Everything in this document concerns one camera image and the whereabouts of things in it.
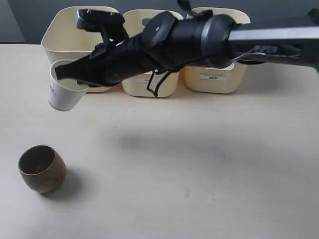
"white label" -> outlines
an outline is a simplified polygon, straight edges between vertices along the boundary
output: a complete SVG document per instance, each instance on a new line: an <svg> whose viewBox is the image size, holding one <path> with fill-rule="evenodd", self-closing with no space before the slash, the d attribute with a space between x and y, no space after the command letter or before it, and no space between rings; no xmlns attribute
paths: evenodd
<svg viewBox="0 0 319 239"><path fill-rule="evenodd" d="M204 81L204 80L227 81L228 77L223 77L223 76L204 76L204 75L200 75L199 79L200 79L201 81Z"/></svg>
<svg viewBox="0 0 319 239"><path fill-rule="evenodd" d="M148 83L150 81L150 79L141 79L141 78L137 78L135 79L135 82L139 82L139 83ZM152 79L152 83L154 82L159 82L160 79Z"/></svg>

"cream storage bin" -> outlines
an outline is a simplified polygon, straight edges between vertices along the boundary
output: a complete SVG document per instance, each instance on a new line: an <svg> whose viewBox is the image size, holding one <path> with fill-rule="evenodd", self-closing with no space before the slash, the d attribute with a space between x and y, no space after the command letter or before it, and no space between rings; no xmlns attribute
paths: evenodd
<svg viewBox="0 0 319 239"><path fill-rule="evenodd" d="M128 35L135 36L136 34L143 31L144 26L142 21L144 19L150 19L156 16L157 14L163 12L164 10L148 10L148 9L138 9L132 10L123 15L125 19L124 28L127 31ZM182 15L177 12L169 11L176 18L183 19ZM152 73L147 72L129 79L126 79L122 82L123 89L126 93L131 96L139 97L154 97L151 92L146 90L147 84L150 80ZM179 73L172 73L160 86L159 88L159 97L167 97L173 94L177 88ZM163 77L163 75L154 75L152 80L151 89L154 89L156 83Z"/></svg>
<svg viewBox="0 0 319 239"><path fill-rule="evenodd" d="M118 12L108 6L72 6L58 12L41 41L51 64L62 59L77 60L89 55L95 45L102 42L100 33L76 28L77 10L83 8ZM110 87L96 87L89 92L104 92L109 89Z"/></svg>
<svg viewBox="0 0 319 239"><path fill-rule="evenodd" d="M213 10L214 15L229 15L237 23L250 23L249 17L245 13L235 9L197 7L193 11L201 12L208 9ZM186 67L185 83L195 91L229 94L238 88L246 67L246 65L240 63L234 63L224 69Z"/></svg>

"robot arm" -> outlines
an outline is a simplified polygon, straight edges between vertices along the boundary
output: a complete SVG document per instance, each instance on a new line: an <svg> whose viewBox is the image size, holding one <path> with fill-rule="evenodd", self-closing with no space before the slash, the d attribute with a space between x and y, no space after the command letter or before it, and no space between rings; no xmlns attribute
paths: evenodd
<svg viewBox="0 0 319 239"><path fill-rule="evenodd" d="M82 9L77 27L100 32L103 43L88 56L58 66L58 80L74 78L79 84L114 86L124 79L153 71L165 76L184 66L225 68L274 62L314 67L319 70L319 11L303 17L251 24L237 24L227 15L210 10L191 11L187 0L180 7L193 18L178 20L168 11L152 18L143 32L128 37L118 13Z"/></svg>

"table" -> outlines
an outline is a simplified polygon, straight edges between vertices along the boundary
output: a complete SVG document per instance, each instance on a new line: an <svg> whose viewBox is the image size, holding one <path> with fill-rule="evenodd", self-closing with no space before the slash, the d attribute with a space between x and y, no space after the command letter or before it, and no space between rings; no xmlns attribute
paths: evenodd
<svg viewBox="0 0 319 239"><path fill-rule="evenodd" d="M0 45L1 239L314 239L319 76L250 66L233 94L182 82L167 99L116 87L51 108L39 45ZM49 195L17 168L37 144L68 174Z"/></svg>

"cup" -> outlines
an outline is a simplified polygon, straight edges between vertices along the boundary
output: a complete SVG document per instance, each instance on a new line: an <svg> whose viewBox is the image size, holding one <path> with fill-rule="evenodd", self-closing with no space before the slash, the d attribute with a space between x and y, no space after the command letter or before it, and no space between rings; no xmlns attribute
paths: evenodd
<svg viewBox="0 0 319 239"><path fill-rule="evenodd" d="M50 105L59 111L69 111L80 101L90 89L87 85L79 85L75 79L57 80L55 67L71 63L72 60L59 60L50 69Z"/></svg>
<svg viewBox="0 0 319 239"><path fill-rule="evenodd" d="M66 175L61 156L48 145L37 145L21 156L19 171L32 190L47 193L59 188Z"/></svg>

